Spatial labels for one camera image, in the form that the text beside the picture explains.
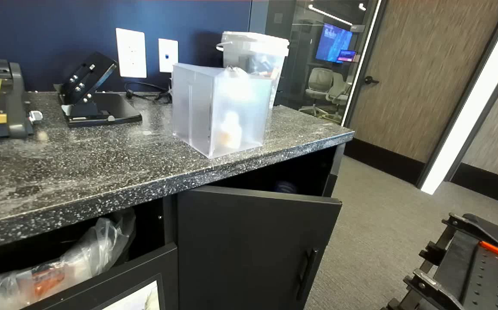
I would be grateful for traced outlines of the beige office chair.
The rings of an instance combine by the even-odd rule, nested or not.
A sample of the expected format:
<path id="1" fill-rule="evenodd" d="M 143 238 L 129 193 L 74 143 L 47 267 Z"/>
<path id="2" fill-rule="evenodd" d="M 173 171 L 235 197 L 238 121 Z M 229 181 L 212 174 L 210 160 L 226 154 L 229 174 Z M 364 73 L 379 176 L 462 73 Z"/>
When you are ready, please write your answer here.
<path id="1" fill-rule="evenodd" d="M 307 80 L 305 95 L 341 105 L 348 100 L 348 83 L 340 73 L 324 67 L 314 67 Z"/>

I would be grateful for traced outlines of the clear plastic trash bag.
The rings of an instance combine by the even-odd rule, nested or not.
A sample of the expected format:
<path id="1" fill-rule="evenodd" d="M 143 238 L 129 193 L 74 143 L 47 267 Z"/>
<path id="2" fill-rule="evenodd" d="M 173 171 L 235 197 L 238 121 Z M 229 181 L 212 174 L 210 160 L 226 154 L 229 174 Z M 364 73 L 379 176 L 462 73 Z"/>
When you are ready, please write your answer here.
<path id="1" fill-rule="evenodd" d="M 135 235 L 136 216 L 98 219 L 59 259 L 0 274 L 0 310 L 23 310 L 109 271 Z"/>

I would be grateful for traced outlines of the black cabinet door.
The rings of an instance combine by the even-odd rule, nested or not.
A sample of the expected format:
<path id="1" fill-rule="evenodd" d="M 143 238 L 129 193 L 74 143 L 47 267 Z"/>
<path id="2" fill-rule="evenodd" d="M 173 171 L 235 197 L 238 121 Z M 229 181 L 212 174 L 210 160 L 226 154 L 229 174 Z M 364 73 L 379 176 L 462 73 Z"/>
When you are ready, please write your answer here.
<path id="1" fill-rule="evenodd" d="M 205 186 L 178 197 L 179 310 L 303 310 L 341 204 Z M 317 248 L 302 300 L 303 253 Z"/>

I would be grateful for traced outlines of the wooden office door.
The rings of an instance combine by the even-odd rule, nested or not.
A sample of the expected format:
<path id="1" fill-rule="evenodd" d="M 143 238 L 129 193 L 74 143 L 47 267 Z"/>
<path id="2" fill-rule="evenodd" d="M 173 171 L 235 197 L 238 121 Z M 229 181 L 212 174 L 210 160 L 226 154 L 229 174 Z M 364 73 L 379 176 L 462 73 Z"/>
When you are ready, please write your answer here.
<path id="1" fill-rule="evenodd" d="M 498 26 L 498 0 L 388 0 L 350 128 L 428 162 Z"/>

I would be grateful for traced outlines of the white wall outlet plate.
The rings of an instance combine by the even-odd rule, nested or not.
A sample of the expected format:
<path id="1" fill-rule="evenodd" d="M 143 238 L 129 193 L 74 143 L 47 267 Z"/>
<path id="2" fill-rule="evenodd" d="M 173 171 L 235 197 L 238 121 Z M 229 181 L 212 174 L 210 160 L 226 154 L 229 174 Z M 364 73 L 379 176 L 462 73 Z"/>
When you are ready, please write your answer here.
<path id="1" fill-rule="evenodd" d="M 119 74 L 123 78 L 147 76 L 145 35 L 142 31 L 116 30 Z"/>

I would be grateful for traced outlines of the clear plastic lidded tub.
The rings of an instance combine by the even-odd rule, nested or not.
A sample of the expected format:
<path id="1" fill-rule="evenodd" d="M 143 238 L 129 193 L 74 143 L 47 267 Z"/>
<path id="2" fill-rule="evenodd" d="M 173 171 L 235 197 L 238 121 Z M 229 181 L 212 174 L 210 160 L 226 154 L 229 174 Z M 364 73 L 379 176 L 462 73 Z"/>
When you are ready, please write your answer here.
<path id="1" fill-rule="evenodd" d="M 248 74 L 271 80 L 267 107 L 272 109 L 283 66 L 290 55 L 290 42 L 264 33 L 224 31 L 216 49 L 223 54 L 223 64 L 226 67 L 240 67 Z"/>

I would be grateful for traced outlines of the black perforated work cart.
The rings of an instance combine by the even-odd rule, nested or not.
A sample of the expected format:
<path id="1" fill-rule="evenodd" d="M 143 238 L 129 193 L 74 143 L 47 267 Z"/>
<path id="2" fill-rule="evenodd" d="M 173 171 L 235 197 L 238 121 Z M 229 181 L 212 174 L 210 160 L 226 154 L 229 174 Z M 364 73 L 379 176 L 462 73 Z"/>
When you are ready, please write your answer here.
<path id="1" fill-rule="evenodd" d="M 424 259 L 403 279 L 407 293 L 381 310 L 498 310 L 498 226 L 474 214 L 450 214 L 445 231 L 421 252 Z"/>

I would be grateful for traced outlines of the frosted plastic box container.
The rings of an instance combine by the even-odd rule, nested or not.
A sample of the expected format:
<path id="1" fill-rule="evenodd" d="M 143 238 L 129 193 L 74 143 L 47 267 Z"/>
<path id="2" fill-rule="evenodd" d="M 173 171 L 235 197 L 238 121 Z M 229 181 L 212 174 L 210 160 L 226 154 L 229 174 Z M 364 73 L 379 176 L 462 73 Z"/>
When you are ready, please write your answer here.
<path id="1" fill-rule="evenodd" d="M 209 159 L 264 145 L 271 80 L 238 67 L 176 64 L 173 133 Z"/>

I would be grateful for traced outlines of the black pull-out trash drawer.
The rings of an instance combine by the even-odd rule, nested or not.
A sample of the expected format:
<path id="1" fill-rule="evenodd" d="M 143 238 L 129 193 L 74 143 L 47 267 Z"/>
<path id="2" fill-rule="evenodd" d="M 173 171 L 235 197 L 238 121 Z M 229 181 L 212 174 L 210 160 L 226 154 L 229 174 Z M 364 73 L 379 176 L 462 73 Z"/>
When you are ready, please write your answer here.
<path id="1" fill-rule="evenodd" d="M 178 247 L 157 248 L 24 310 L 178 310 Z"/>

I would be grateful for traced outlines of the white wall switch plate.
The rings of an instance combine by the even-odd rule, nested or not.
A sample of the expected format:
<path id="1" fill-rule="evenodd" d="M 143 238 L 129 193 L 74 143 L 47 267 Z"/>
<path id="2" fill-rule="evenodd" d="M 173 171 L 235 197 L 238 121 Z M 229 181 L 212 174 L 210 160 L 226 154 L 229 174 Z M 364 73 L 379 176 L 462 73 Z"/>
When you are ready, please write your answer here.
<path id="1" fill-rule="evenodd" d="M 179 43 L 176 40 L 159 40 L 159 71 L 171 73 L 179 61 Z"/>

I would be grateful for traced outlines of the blue lit monitor screen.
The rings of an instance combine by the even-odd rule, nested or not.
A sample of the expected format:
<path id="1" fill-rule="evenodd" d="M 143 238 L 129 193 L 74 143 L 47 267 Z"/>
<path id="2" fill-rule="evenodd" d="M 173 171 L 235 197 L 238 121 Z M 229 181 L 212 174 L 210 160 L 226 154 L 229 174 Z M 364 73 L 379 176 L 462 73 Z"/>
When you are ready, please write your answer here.
<path id="1" fill-rule="evenodd" d="M 353 33 L 333 24 L 324 24 L 316 50 L 316 57 L 322 62 L 341 64 L 355 57 L 352 50 Z"/>

